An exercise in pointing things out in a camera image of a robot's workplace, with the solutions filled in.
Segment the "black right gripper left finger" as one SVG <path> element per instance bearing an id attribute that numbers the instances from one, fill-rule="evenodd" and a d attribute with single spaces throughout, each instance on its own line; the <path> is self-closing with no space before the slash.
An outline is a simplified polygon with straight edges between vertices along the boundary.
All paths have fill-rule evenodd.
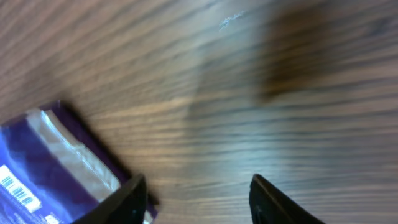
<path id="1" fill-rule="evenodd" d="M 146 179 L 138 174 L 73 224 L 143 224 L 146 206 Z"/>

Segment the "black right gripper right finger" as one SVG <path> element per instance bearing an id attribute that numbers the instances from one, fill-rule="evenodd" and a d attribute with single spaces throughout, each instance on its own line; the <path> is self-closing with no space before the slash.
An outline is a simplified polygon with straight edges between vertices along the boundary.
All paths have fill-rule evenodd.
<path id="1" fill-rule="evenodd" d="M 253 224 L 324 224 L 260 174 L 252 177 L 249 206 Z"/>

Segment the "red purple pad pack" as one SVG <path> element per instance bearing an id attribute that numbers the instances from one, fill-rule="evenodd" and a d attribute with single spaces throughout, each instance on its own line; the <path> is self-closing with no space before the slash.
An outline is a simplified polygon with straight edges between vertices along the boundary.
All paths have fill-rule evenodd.
<path id="1" fill-rule="evenodd" d="M 1 125 L 2 223 L 73 223 L 136 175 L 60 101 Z M 147 190 L 144 223 L 156 217 Z"/>

